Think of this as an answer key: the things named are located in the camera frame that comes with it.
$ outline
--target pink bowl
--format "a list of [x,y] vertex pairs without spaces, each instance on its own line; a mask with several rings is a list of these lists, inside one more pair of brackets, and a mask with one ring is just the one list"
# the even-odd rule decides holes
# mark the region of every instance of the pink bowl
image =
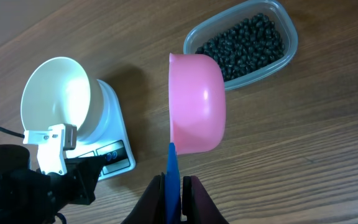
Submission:
[[170,54],[169,61],[171,142],[177,154],[210,151],[226,122],[221,69],[205,55]]

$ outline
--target digital kitchen scale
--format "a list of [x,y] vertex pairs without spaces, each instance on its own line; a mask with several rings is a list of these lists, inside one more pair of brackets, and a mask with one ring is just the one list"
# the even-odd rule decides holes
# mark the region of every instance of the digital kitchen scale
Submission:
[[104,81],[98,80],[102,89],[104,104],[109,104],[104,110],[98,140],[92,143],[77,141],[74,150],[65,151],[67,158],[90,157],[106,155],[107,165],[103,167],[99,180],[103,180],[135,168],[135,159],[129,145],[124,119],[122,118],[118,97],[113,88]]

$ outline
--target white plastic bracket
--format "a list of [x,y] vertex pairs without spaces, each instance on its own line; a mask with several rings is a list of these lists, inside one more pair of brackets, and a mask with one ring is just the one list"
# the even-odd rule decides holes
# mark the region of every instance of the white plastic bracket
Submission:
[[71,124],[57,124],[48,131],[24,131],[24,144],[38,145],[37,160],[43,174],[67,173],[63,152],[75,149],[77,127]]

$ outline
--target wooden table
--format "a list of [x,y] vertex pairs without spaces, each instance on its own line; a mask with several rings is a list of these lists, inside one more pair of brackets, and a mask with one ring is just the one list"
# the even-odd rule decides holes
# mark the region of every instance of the wooden table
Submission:
[[[0,46],[0,125],[21,132],[21,94],[44,61],[67,56],[117,92],[135,170],[102,181],[69,223],[120,223],[169,143],[168,54],[189,31],[242,1],[72,0]],[[358,1],[282,0],[299,36],[294,59],[226,92],[222,143],[180,156],[231,223],[358,223]],[[21,140],[0,133],[0,144]],[[31,150],[33,167],[36,148]]]

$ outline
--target translucent plastic container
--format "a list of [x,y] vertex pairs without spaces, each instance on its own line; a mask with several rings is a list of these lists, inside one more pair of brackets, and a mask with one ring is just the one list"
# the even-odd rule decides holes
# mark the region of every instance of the translucent plastic container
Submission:
[[197,48],[210,38],[228,30],[245,18],[251,19],[259,12],[267,15],[271,21],[275,22],[275,28],[281,34],[285,44],[284,57],[250,74],[225,82],[224,88],[225,90],[239,88],[277,72],[286,66],[295,55],[298,48],[298,34],[283,6],[274,0],[249,0],[202,22],[187,35],[183,53],[194,54]]

